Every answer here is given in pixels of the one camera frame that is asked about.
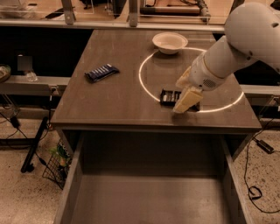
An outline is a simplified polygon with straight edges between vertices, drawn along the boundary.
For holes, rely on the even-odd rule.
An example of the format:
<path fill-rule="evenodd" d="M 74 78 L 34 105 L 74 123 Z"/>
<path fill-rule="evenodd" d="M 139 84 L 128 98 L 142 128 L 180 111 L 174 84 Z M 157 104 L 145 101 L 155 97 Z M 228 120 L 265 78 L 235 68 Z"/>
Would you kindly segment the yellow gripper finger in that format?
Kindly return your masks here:
<path fill-rule="evenodd" d="M 189 66 L 176 81 L 176 86 L 178 88 L 189 88 L 191 86 L 191 83 L 189 81 L 190 72 L 191 72 L 191 67 Z"/>
<path fill-rule="evenodd" d="M 190 107 L 200 102 L 203 98 L 202 91 L 196 87 L 186 87 L 178 98 L 173 111 L 175 113 L 185 113 Z"/>

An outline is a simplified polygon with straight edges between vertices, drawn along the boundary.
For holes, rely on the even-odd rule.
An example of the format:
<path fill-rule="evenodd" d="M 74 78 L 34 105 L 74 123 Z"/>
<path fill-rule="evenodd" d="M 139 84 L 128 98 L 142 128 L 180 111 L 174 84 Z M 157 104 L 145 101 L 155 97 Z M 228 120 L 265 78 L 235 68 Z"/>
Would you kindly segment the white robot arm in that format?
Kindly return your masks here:
<path fill-rule="evenodd" d="M 182 89 L 173 111 L 184 113 L 205 91 L 224 83 L 233 72 L 260 60 L 280 71 L 280 18 L 262 3 L 243 3 L 228 16 L 224 35 L 201 53 L 176 82 Z"/>

